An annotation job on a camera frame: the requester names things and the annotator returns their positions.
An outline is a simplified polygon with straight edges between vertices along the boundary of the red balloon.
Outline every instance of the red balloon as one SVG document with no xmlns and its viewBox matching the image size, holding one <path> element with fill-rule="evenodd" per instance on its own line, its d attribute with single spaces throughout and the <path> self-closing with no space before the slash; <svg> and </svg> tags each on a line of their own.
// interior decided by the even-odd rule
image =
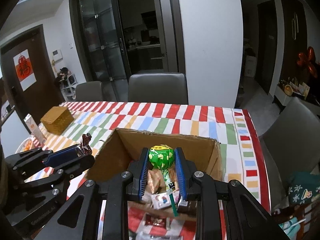
<svg viewBox="0 0 320 240">
<path fill-rule="evenodd" d="M 307 55 L 304 54 L 303 52 L 300 52 L 298 54 L 298 57 L 299 57 L 299 59 L 297 60 L 297 64 L 298 64 L 298 66 L 303 67 L 308 61 Z"/>
<path fill-rule="evenodd" d="M 318 77 L 318 72 L 317 72 L 317 69 L 315 68 L 315 66 L 309 62 L 308 64 L 308 70 L 310 72 L 310 74 L 314 77 L 314 78 L 317 78 Z"/>
<path fill-rule="evenodd" d="M 315 62 L 316 61 L 316 55 L 315 55 L 315 50 L 313 49 L 313 47 L 309 47 L 307 49 L 307 55 L 308 55 L 308 60 L 311 62 Z"/>
</svg>

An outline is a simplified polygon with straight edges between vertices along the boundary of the gray dining chair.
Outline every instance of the gray dining chair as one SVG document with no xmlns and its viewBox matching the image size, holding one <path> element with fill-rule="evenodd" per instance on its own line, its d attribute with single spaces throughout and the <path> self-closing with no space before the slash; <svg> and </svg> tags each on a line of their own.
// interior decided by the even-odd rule
<svg viewBox="0 0 320 240">
<path fill-rule="evenodd" d="M 104 101 L 102 82 L 91 81 L 77 85 L 76 101 L 98 102 Z"/>
<path fill-rule="evenodd" d="M 286 196 L 290 175 L 311 172 L 320 162 L 320 119 L 294 97 L 259 140 L 274 208 Z"/>
<path fill-rule="evenodd" d="M 129 79 L 129 102 L 187 105 L 186 76 L 182 73 L 144 73 Z"/>
</svg>

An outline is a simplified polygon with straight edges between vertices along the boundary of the blue gripper pad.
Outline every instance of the blue gripper pad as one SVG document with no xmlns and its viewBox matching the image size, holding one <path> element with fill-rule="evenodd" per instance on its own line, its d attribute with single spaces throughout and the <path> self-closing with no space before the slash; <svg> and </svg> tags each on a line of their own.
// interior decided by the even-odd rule
<svg viewBox="0 0 320 240">
<path fill-rule="evenodd" d="M 174 150 L 174 158 L 180 195 L 185 201 L 196 200 L 201 192 L 200 186 L 192 180 L 192 174 L 197 171 L 196 165 L 186 160 L 181 147 Z"/>
<path fill-rule="evenodd" d="M 78 151 L 80 149 L 77 146 L 78 144 L 75 144 L 58 152 L 49 154 L 47 159 L 44 161 L 44 165 L 46 167 L 55 168 L 63 163 L 78 158 Z"/>
<path fill-rule="evenodd" d="M 138 197 L 139 200 L 142 200 L 142 197 L 144 195 L 144 191 L 146 189 L 146 185 L 147 185 L 147 179 L 148 179 L 148 170 L 152 170 L 153 166 L 148 158 L 148 153 L 149 153 L 149 149 L 148 148 L 144 148 L 142 150 L 141 156 L 140 158 L 143 158 L 143 165 L 142 167 L 140 167 L 141 169 L 141 174 L 140 174 L 140 181 L 139 181 L 139 192 L 138 192 Z"/>
</svg>

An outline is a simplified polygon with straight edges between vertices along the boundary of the chair backrest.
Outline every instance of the chair backrest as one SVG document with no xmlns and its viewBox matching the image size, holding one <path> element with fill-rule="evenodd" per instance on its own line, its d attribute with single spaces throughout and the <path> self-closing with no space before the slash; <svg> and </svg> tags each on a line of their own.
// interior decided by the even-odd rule
<svg viewBox="0 0 320 240">
<path fill-rule="evenodd" d="M 295 171 L 311 172 L 320 161 L 320 119 L 296 97 L 261 137 L 282 182 Z"/>
<path fill-rule="evenodd" d="M 182 73 L 144 73 L 129 79 L 129 102 L 187 105 L 186 76 Z"/>
<path fill-rule="evenodd" d="M 104 101 L 102 83 L 91 81 L 77 85 L 76 101 L 78 102 L 98 102 Z"/>
</svg>

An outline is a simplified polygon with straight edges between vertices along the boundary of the lollipop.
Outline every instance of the lollipop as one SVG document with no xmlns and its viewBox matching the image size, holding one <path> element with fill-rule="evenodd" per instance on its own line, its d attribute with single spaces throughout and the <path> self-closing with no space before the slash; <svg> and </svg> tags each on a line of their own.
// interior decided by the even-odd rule
<svg viewBox="0 0 320 240">
<path fill-rule="evenodd" d="M 174 151 L 171 147 L 165 144 L 153 146 L 149 150 L 149 160 L 151 164 L 158 168 L 163 175 L 167 195 L 169 195 L 170 197 L 173 214 L 176 217 L 178 216 L 178 213 L 172 195 L 172 192 L 174 190 L 174 183 L 171 182 L 168 170 L 174 163 Z"/>
</svg>

